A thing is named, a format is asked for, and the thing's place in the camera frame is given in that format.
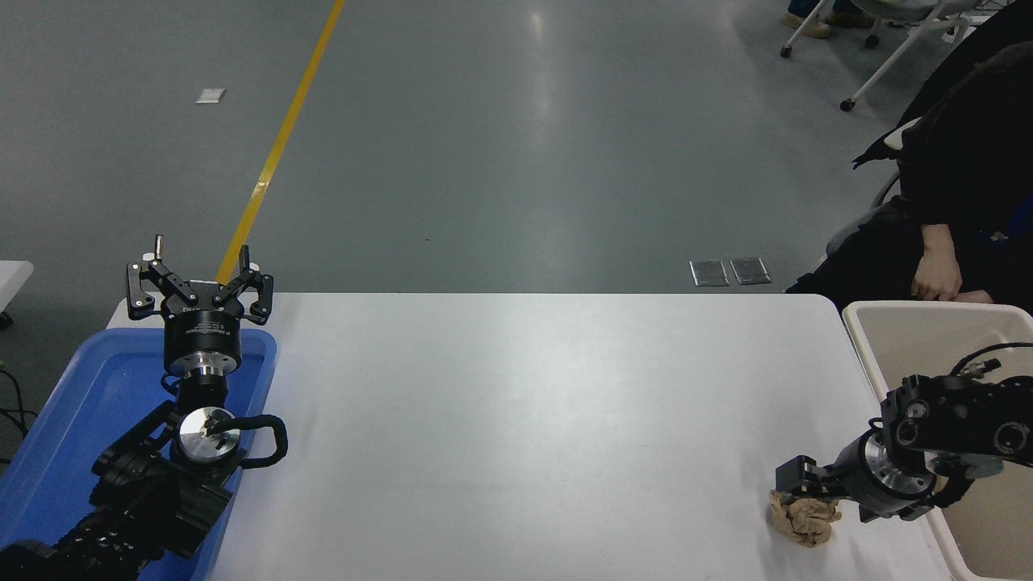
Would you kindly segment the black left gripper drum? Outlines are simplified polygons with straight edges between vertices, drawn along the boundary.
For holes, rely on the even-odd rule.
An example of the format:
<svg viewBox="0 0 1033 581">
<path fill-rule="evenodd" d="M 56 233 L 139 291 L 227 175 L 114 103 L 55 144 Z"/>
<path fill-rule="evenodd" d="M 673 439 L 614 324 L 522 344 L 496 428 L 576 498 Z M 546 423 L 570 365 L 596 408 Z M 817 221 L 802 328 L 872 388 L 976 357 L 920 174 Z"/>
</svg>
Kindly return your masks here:
<svg viewBox="0 0 1033 581">
<path fill-rule="evenodd" d="M 165 368 L 192 371 L 213 364 L 234 371 L 242 361 L 240 320 L 243 305 L 191 306 L 183 300 L 165 301 Z"/>
</svg>

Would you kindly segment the person's right hand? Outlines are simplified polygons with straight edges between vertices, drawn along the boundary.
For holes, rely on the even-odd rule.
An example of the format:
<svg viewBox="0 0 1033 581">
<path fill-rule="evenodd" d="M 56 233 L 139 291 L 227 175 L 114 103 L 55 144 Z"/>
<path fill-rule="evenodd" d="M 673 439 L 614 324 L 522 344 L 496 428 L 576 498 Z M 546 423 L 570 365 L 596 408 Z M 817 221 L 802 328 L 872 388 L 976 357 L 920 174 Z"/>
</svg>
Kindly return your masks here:
<svg viewBox="0 0 1033 581">
<path fill-rule="evenodd" d="M 911 284 L 911 297 L 922 301 L 951 302 L 958 298 L 963 277 L 947 224 L 920 225 L 922 256 Z"/>
</svg>

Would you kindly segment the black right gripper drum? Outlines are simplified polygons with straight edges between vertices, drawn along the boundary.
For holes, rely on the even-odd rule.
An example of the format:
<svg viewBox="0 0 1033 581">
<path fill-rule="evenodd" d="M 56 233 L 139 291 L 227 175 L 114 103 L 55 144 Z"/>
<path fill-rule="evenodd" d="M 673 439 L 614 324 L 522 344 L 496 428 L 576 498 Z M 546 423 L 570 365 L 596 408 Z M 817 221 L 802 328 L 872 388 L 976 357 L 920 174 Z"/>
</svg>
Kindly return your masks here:
<svg viewBox="0 0 1033 581">
<path fill-rule="evenodd" d="M 845 445 L 834 461 L 834 476 L 849 499 L 859 504 L 862 523 L 880 518 L 876 508 L 879 508 L 881 482 L 874 477 L 866 456 L 866 445 L 875 434 L 866 431 L 855 441 Z"/>
</svg>

